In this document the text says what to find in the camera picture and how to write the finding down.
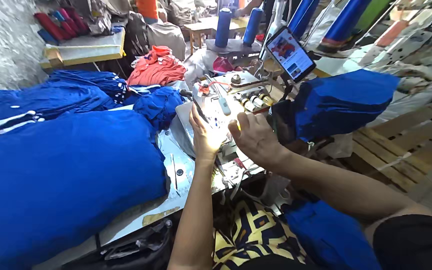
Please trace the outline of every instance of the finger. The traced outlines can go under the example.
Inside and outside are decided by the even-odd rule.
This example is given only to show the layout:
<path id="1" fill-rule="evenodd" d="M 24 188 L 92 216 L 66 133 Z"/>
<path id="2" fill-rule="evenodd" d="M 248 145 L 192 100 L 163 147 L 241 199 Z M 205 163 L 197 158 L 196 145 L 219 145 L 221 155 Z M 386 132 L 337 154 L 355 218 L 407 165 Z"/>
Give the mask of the finger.
<path id="1" fill-rule="evenodd" d="M 236 142 L 236 144 L 238 144 L 240 136 L 241 136 L 241 131 L 240 131 L 240 128 L 238 127 L 238 122 L 234 119 L 229 121 L 227 128 L 229 129 L 229 132 L 231 132 L 231 135 L 234 138 L 234 142 Z"/>
<path id="2" fill-rule="evenodd" d="M 203 121 L 201 120 L 201 117 L 199 117 L 198 108 L 196 108 L 196 105 L 193 103 L 191 108 L 192 118 L 194 122 L 201 128 L 205 128 L 205 125 L 203 124 Z"/>
<path id="3" fill-rule="evenodd" d="M 249 126 L 255 128 L 258 125 L 258 120 L 256 120 L 256 116 L 252 113 L 248 114 Z"/>
<path id="4" fill-rule="evenodd" d="M 268 121 L 266 121 L 266 117 L 262 114 L 256 114 L 256 121 L 258 121 L 258 124 L 260 125 L 265 125 L 265 123 L 268 123 Z"/>
<path id="5" fill-rule="evenodd" d="M 199 129 L 198 124 L 196 124 L 195 119 L 193 117 L 193 110 L 189 111 L 189 124 L 191 124 L 193 131 Z"/>
<path id="6" fill-rule="evenodd" d="M 241 130 L 249 129 L 249 120 L 247 114 L 243 112 L 238 113 L 237 120 L 239 121 L 239 126 L 241 127 Z"/>

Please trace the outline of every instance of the yellow patterned fabric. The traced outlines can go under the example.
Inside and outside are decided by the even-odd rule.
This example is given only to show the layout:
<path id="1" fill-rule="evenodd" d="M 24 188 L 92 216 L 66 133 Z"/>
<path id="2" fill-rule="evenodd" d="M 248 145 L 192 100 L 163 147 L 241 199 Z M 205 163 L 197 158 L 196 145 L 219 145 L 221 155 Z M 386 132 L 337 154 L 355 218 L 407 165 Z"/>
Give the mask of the yellow patterned fabric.
<path id="1" fill-rule="evenodd" d="M 296 236 L 271 209 L 250 199 L 237 203 L 230 237 L 214 230 L 214 270 L 234 270 L 251 259 L 276 254 L 305 264 Z"/>

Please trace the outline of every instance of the concrete wall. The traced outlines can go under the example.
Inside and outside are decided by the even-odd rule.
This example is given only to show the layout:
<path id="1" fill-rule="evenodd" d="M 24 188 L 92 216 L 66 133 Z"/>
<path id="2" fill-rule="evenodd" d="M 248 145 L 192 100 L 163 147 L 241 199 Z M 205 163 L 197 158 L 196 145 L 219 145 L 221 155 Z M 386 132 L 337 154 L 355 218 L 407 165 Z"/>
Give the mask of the concrete wall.
<path id="1" fill-rule="evenodd" d="M 43 81 L 39 66 L 44 41 L 33 13 L 34 0 L 0 0 L 0 89 L 18 89 Z"/>

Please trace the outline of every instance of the blue thread spool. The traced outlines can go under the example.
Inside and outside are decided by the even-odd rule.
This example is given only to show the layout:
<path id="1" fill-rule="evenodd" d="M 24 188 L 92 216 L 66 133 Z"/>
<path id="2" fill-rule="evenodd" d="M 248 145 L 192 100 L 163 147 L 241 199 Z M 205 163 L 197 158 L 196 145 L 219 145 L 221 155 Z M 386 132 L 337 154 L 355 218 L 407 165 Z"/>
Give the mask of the blue thread spool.
<path id="1" fill-rule="evenodd" d="M 251 10 L 251 15 L 249 16 L 248 26 L 246 31 L 244 31 L 243 44 L 244 46 L 251 47 L 255 41 L 255 37 L 258 34 L 259 22 L 263 15 L 263 10 L 258 8 L 253 8 Z"/>
<path id="2" fill-rule="evenodd" d="M 294 15 L 289 21 L 287 27 L 298 40 L 301 39 L 304 31 L 306 31 L 311 17 L 315 14 L 318 4 L 319 0 L 302 0 L 294 12 Z"/>
<path id="3" fill-rule="evenodd" d="M 338 52 L 346 44 L 370 2 L 371 0 L 349 0 L 316 49 L 327 53 Z"/>
<path id="4" fill-rule="evenodd" d="M 231 10 L 223 8 L 219 11 L 219 19 L 217 21 L 216 40 L 214 44 L 220 48 L 228 45 L 230 37 Z"/>

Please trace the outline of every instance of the white stripe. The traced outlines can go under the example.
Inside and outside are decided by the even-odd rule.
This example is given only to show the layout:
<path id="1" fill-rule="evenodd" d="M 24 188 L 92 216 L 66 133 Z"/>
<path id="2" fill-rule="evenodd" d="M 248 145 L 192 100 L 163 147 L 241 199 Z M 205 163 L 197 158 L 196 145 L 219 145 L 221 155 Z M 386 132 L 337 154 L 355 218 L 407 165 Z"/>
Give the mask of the white stripe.
<path id="1" fill-rule="evenodd" d="M 4 133 L 6 133 L 6 132 L 12 131 L 12 130 L 14 130 L 15 128 L 18 128 L 18 127 L 20 127 L 20 126 L 24 126 L 24 125 L 26 125 L 26 124 L 28 124 L 28 123 L 36 123 L 36 122 L 33 121 L 33 120 L 29 120 L 29 121 L 26 121 L 26 122 L 18 123 L 18 124 L 14 125 L 14 126 L 7 127 L 7 128 L 5 128 L 5 129 L 1 129 L 1 130 L 0 130 L 0 135 L 1 135 L 1 134 L 4 134 Z"/>
<path id="2" fill-rule="evenodd" d="M 26 116 L 26 115 L 28 115 L 28 114 L 35 115 L 36 112 L 33 111 L 33 110 L 30 110 L 30 111 L 28 111 L 27 113 L 23 113 L 23 114 L 16 115 L 16 116 L 11 116 L 11 117 L 6 118 L 6 119 L 1 119 L 1 120 L 0 120 L 0 126 L 2 126 L 2 125 L 4 125 L 4 124 L 8 123 L 8 122 L 11 121 L 11 120 L 15 120 L 15 119 L 18 119 L 18 118 L 24 117 L 24 116 Z"/>

